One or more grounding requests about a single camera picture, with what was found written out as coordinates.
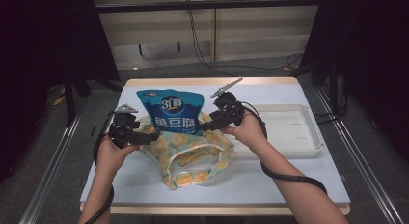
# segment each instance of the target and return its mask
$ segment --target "table edge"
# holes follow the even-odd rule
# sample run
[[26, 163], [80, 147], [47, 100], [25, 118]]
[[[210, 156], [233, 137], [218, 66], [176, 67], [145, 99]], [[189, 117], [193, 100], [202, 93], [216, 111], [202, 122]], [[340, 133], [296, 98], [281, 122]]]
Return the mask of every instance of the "table edge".
[[[337, 204], [343, 215], [348, 215], [351, 211], [349, 204]], [[147, 206], [147, 205], [113, 205], [113, 214], [135, 214], [135, 215], [197, 215], [197, 216], [272, 216], [272, 215], [292, 215], [289, 207], [286, 206]]]
[[[226, 85], [237, 80], [236, 77], [201, 77], [201, 78], [138, 78], [129, 79], [125, 86], [192, 86], [192, 85]], [[295, 77], [243, 77], [237, 85], [298, 85]]]

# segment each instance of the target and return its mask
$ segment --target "blue label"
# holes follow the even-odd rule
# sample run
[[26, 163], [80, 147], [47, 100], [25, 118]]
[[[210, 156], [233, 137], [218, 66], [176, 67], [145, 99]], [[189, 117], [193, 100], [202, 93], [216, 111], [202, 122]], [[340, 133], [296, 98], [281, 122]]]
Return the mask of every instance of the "blue label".
[[198, 116], [204, 97], [191, 92], [175, 90], [145, 90], [136, 93], [160, 130], [202, 134]]

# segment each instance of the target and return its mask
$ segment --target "black curtain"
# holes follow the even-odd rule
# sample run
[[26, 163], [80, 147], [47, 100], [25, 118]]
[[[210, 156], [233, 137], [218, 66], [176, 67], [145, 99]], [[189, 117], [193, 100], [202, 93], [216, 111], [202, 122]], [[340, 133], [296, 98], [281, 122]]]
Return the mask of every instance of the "black curtain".
[[25, 151], [51, 86], [67, 72], [80, 80], [119, 75], [93, 0], [0, 1], [3, 179]]
[[329, 1], [318, 8], [300, 67], [325, 57], [311, 69], [313, 84], [321, 85], [336, 66], [349, 92], [409, 159], [409, 0]]

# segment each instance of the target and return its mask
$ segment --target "human arm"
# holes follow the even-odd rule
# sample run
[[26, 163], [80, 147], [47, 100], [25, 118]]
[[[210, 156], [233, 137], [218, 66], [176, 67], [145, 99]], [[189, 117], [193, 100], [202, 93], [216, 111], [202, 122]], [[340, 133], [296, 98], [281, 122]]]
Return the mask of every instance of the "human arm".
[[[264, 137], [259, 121], [245, 112], [238, 127], [221, 129], [253, 151], [265, 167], [274, 173], [305, 176], [283, 157]], [[299, 223], [348, 223], [340, 209], [320, 188], [309, 183], [273, 179]]]
[[[78, 223], [86, 223], [103, 207], [117, 171], [123, 166], [126, 157], [137, 149], [139, 146], [120, 149], [108, 135], [105, 135], [99, 145], [93, 183]], [[108, 209], [95, 223], [110, 223], [110, 210]]]

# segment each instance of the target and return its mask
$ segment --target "white plastic tray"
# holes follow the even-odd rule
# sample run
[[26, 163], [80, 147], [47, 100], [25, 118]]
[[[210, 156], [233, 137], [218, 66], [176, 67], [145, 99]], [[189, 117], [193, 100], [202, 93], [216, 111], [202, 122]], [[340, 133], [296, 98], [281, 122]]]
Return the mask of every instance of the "white plastic tray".
[[[325, 146], [310, 108], [301, 104], [255, 105], [267, 129], [268, 141], [285, 157], [314, 157]], [[235, 157], [257, 157], [234, 136]]]

